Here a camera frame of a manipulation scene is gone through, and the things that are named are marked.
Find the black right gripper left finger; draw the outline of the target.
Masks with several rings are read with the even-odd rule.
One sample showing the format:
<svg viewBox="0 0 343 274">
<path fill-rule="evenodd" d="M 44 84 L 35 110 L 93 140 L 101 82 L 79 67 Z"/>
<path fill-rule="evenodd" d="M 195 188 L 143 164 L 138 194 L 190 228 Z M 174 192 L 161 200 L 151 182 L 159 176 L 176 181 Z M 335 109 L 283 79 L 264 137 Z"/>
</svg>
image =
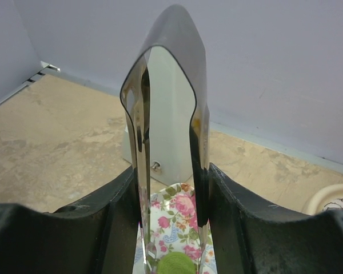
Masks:
<svg viewBox="0 0 343 274">
<path fill-rule="evenodd" d="M 0 203 L 0 273 L 132 273 L 134 170 L 52 213 Z"/>
</svg>

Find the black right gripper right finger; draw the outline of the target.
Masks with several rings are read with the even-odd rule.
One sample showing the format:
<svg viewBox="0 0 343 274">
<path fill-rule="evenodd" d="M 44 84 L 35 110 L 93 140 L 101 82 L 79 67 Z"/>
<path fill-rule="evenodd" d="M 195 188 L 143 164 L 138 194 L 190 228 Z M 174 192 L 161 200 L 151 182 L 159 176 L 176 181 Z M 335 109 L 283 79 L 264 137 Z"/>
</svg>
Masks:
<svg viewBox="0 0 343 274">
<path fill-rule="evenodd" d="M 218 273 L 343 273 L 343 209 L 313 216 L 276 205 L 210 165 Z"/>
</svg>

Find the green macaron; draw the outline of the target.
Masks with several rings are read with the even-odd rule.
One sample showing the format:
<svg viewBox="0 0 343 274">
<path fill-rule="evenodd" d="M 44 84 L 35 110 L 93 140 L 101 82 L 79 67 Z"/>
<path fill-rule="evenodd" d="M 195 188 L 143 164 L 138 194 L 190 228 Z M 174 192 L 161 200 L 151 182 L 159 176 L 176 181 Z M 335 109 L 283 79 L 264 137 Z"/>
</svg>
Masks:
<svg viewBox="0 0 343 274">
<path fill-rule="evenodd" d="M 182 252 L 171 252 L 160 259 L 157 274 L 195 274 L 196 267 L 190 257 Z"/>
</svg>

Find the white striped donut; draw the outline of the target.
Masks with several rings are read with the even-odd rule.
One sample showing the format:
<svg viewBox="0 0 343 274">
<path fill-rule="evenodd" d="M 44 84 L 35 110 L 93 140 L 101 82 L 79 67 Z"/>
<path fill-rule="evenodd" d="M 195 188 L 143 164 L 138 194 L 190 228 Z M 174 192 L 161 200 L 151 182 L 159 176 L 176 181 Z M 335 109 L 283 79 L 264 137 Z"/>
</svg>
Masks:
<svg viewBox="0 0 343 274">
<path fill-rule="evenodd" d="M 323 207 L 323 211 L 329 211 L 329 210 L 335 210 L 335 209 L 343 209 L 343 198 L 334 199 L 326 203 Z"/>
</svg>

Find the metal tongs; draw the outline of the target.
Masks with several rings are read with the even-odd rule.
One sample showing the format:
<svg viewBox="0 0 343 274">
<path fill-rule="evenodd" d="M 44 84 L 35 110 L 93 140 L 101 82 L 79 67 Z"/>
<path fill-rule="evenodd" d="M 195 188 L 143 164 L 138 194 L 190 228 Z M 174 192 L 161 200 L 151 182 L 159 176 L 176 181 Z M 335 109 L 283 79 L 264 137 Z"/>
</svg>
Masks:
<svg viewBox="0 0 343 274">
<path fill-rule="evenodd" d="M 188 11 L 166 8 L 153 23 L 120 91 L 141 209 L 143 265 L 152 273 L 151 179 L 194 180 L 197 231 L 208 240 L 209 109 L 206 54 Z"/>
</svg>

